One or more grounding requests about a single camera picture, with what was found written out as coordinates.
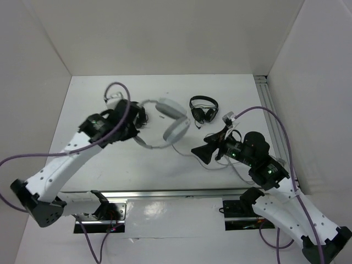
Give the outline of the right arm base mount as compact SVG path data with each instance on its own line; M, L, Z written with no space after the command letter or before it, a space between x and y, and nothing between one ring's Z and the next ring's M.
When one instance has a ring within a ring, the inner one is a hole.
M239 200L223 200L223 206L218 211L224 216L225 230L255 230L273 229L274 225L255 214L253 211L243 209Z

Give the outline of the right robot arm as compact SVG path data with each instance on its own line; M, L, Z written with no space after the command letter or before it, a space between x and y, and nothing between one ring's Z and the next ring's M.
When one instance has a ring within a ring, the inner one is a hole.
M298 244L309 263L331 263L351 239L351 230L329 220L300 191L270 156L270 146L261 133L248 132L243 141L225 134L220 131L206 137L205 145L193 148L192 153L205 164L216 153L216 160L228 157L249 166L256 187L241 195L241 212L269 220Z

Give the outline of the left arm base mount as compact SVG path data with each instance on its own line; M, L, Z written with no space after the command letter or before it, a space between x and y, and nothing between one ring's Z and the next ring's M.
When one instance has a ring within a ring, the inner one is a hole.
M125 218L127 212L127 200L115 200L110 202L104 216L97 217L88 213L78 214L77 217L83 224L87 234L103 234L125 232Z

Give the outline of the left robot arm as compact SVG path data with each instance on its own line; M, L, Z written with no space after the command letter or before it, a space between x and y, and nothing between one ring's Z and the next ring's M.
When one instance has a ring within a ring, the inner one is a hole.
M138 103L119 100L114 109L95 113L79 126L71 141L38 173L27 180L15 180L10 188L29 215L41 227L48 227L61 216L92 215L104 219L115 205L97 190L63 193L66 182L107 145L131 139L138 134L134 125L141 111Z

